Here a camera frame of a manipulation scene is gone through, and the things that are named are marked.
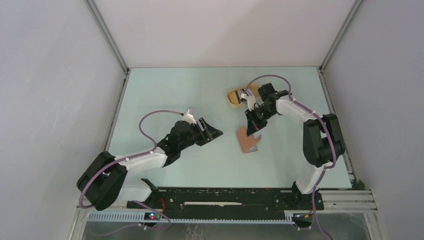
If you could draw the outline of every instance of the metal frame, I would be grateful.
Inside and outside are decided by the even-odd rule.
[[[122,69],[124,70],[126,76],[125,80],[122,84],[122,88],[120,90],[119,98],[115,107],[114,114],[111,119],[111,124],[109,131],[107,133],[105,142],[104,142],[104,149],[105,151],[109,148],[111,138],[113,135],[113,130],[116,125],[117,117],[119,110],[121,108],[122,100],[124,98],[124,93],[128,84],[129,79],[129,73],[130,70],[127,67],[127,64],[124,61],[123,56],[121,55],[119,48],[117,44],[115,43],[111,33],[109,32],[106,23],[95,3],[94,0],[84,0],[87,3],[88,8],[90,9],[91,13],[94,16],[94,19],[100,28],[101,32],[103,33],[106,41],[108,42],[110,48],[114,52],[119,64],[121,65]],[[352,9],[350,10],[348,16],[346,17],[346,20],[344,21],[339,33],[337,34],[331,48],[329,49],[327,55],[325,56],[325,59],[322,62],[322,65],[320,67],[317,67],[317,72],[319,75],[319,79],[321,81],[322,89],[324,91],[324,95],[328,104],[328,108],[330,109],[330,112],[336,113],[336,108],[333,104],[332,97],[330,94],[329,87],[327,85],[324,72],[323,70],[326,69],[328,63],[330,62],[335,50],[337,49],[340,41],[342,40],[343,36],[347,32],[352,20],[354,19],[356,13],[360,9],[362,3],[364,0],[356,0],[355,3],[352,6]],[[346,149],[346,153],[343,155],[345,160],[345,165],[349,173],[349,177],[351,179],[352,185],[355,185],[356,181],[359,180],[357,174],[356,174],[356,167],[355,164],[351,161],[351,158],[349,156],[349,150]],[[365,221],[367,223],[368,232],[370,234],[371,240],[386,240],[387,235],[384,230],[384,226],[382,224],[382,221],[380,219],[377,205],[374,201],[374,197],[372,195],[372,192],[370,190],[321,190],[320,193],[322,194],[322,200],[324,204],[324,210],[317,211],[318,213],[323,214],[336,214],[336,213],[363,213],[365,217]],[[102,212],[102,214],[108,214],[114,212],[115,217],[110,217],[108,219],[103,219],[103,221],[111,221],[111,222],[119,222],[124,221],[120,220],[119,215],[128,215],[129,212],[138,214],[140,212],[145,212],[145,209],[127,209],[127,206],[125,203],[115,203],[108,209]],[[285,220],[281,221],[250,221],[249,223],[269,223],[269,224],[287,224],[291,223],[291,214],[294,213],[301,213],[302,211],[290,211],[286,210],[284,211],[286,215]],[[69,229],[69,234],[67,237],[67,240],[81,240],[83,238],[84,229],[86,226],[87,221],[93,220],[90,218],[93,216],[92,214],[96,214],[96,212],[90,210],[90,209],[81,209],[79,207],[76,208],[75,215],[73,217],[73,224]],[[179,219],[175,220],[175,222],[184,222],[184,223],[198,223],[198,219]],[[228,221],[228,220],[214,220],[213,223],[236,223],[239,221]]]

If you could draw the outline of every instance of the brown card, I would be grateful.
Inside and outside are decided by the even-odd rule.
[[[257,138],[253,137],[253,134],[250,136],[246,136],[247,132],[246,126],[242,126],[237,130],[237,139],[240,143],[241,151],[244,154],[253,153],[258,150],[256,144],[261,140],[262,136],[259,135]]]

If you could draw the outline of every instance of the light blue table surface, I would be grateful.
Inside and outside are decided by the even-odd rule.
[[[193,107],[196,119],[203,117],[224,134],[202,147],[185,149],[180,159],[167,167],[141,172],[140,178],[148,178],[158,187],[290,188],[306,163],[302,128],[285,116],[273,116],[256,134],[262,134],[258,151],[243,154],[236,130],[247,124],[246,107],[231,108],[226,99],[228,90],[265,74],[287,78],[296,100],[317,112],[329,113],[315,67],[133,68],[109,152],[124,155],[152,147],[138,129],[147,113],[184,112]],[[287,89],[274,77],[256,82],[272,83],[277,91]],[[176,114],[157,113],[146,118],[142,128],[158,142],[180,119]],[[325,174],[320,187],[351,188],[343,157]]]

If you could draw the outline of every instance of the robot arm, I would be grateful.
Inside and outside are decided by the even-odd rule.
[[[271,83],[267,83],[262,85],[258,92],[262,104],[257,104],[254,97],[247,98],[249,109],[244,112],[247,117],[246,134],[249,136],[264,128],[268,119],[276,114],[289,117],[303,128],[303,154],[307,163],[293,184],[293,190],[302,195],[310,194],[324,168],[332,165],[333,156],[329,140],[321,136],[321,132],[324,132],[322,125],[316,116],[295,104],[290,99],[288,91],[277,92]],[[345,143],[337,116],[333,113],[325,115],[316,113],[316,115],[325,123],[338,158],[345,152]]]
[[[148,200],[156,187],[148,179],[140,180],[140,172],[166,167],[180,157],[182,150],[194,144],[203,146],[223,134],[222,131],[207,124],[203,118],[196,121],[191,114],[192,111],[193,109],[189,108],[184,113],[182,120],[175,123],[170,133],[157,143],[154,151],[147,150],[124,156],[113,156],[107,151],[100,153],[79,178],[76,186],[83,191],[89,180],[100,169],[120,160],[92,182],[85,197],[98,211],[108,208],[116,200],[139,202]]]

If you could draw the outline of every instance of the white wall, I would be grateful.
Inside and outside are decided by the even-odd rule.
[[[129,67],[318,66],[355,0],[96,0]]]
[[[0,3],[0,239],[65,239],[123,72],[83,0]]]
[[[424,1],[365,1],[326,79],[389,237],[423,239]]]

